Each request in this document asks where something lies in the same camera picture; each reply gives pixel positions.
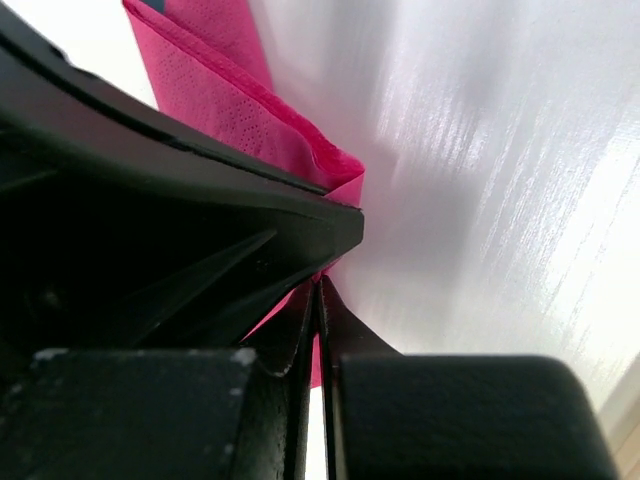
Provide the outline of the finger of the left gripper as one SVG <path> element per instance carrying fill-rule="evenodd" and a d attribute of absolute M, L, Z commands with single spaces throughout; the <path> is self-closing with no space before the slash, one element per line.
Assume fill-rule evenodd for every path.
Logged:
<path fill-rule="evenodd" d="M 217 237 L 226 209 L 328 220 L 321 188 L 73 66 L 1 9 L 1 376 L 38 351 L 202 348 L 154 333 L 265 246 Z"/>

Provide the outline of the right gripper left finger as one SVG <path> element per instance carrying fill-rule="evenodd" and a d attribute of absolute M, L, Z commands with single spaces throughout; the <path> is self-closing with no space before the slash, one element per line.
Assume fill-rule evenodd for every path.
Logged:
<path fill-rule="evenodd" d="M 314 286 L 237 349 L 36 353 L 1 396 L 5 479 L 300 479 Z"/>

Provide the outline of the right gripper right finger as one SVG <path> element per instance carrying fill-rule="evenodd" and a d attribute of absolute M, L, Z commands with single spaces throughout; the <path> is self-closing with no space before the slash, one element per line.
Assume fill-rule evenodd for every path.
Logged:
<path fill-rule="evenodd" d="M 561 361 L 404 355 L 317 286 L 332 479 L 614 479 L 586 392 Z"/>

